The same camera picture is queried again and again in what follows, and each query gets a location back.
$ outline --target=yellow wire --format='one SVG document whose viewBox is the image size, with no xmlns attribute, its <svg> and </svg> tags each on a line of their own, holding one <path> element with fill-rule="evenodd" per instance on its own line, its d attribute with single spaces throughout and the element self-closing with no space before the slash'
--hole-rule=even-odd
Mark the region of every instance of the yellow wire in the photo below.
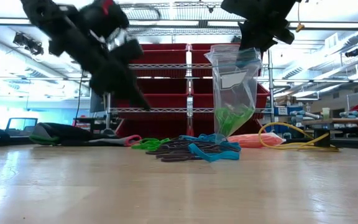
<svg viewBox="0 0 358 224">
<path fill-rule="evenodd" d="M 308 141 L 308 142 L 294 142 L 294 143 L 284 144 L 284 145 L 281 145 L 281 146 L 269 146 L 268 144 L 263 142 L 262 133 L 267 127 L 273 126 L 273 125 L 282 125 L 282 126 L 286 126 L 286 127 L 295 129 L 295 130 L 299 131 L 300 133 L 304 134 L 305 136 L 308 136 L 309 138 L 311 138 L 313 140 Z M 314 150 L 320 150 L 320 151 L 339 152 L 339 149 L 337 147 L 335 147 L 335 146 L 332 146 L 332 145 L 330 147 L 317 147 L 317 146 L 314 146 L 314 144 L 316 142 L 318 142 L 318 141 L 324 139 L 325 137 L 329 136 L 329 133 L 326 133 L 326 134 L 314 139 L 313 136 L 311 136 L 310 134 L 304 132 L 302 129 L 297 128 L 294 125 L 290 125 L 290 124 L 286 124 L 286 123 L 272 122 L 272 123 L 266 124 L 265 126 L 263 126 L 259 130 L 258 135 L 259 135 L 260 143 L 262 145 L 264 145 L 265 147 L 269 147 L 269 148 L 272 148 L 272 149 L 279 149 L 279 150 L 294 150 L 294 149 L 297 149 L 297 150 L 311 150 L 311 149 L 314 149 Z"/>
</svg>

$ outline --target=desk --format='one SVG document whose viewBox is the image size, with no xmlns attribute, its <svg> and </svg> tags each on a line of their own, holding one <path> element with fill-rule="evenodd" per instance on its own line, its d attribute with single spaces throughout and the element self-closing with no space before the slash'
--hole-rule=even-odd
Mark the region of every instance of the desk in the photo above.
<svg viewBox="0 0 358 224">
<path fill-rule="evenodd" d="M 118 147 L 0 147 L 0 223 L 358 223 L 358 149 L 163 163 Z"/>
</svg>

